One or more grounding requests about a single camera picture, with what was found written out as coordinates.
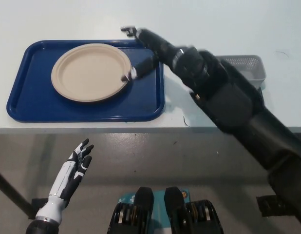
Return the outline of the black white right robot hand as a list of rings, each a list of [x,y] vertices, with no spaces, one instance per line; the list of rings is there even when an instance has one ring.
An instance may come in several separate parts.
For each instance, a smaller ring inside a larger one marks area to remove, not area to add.
[[[175,69],[178,56],[183,53],[182,47],[176,47],[158,34],[146,28],[136,28],[134,26],[122,27],[121,31],[129,38],[135,38],[136,42],[150,49],[153,55],[133,66],[122,78],[123,83],[140,79],[153,71],[159,63],[167,65],[170,69]]]

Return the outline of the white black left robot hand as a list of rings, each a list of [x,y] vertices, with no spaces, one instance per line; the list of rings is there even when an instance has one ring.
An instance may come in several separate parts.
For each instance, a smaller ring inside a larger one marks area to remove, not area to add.
[[[63,163],[51,187],[47,203],[36,214],[37,220],[61,224],[62,212],[68,206],[91,163],[92,157],[89,154],[94,146],[88,143],[89,139],[85,139]]]

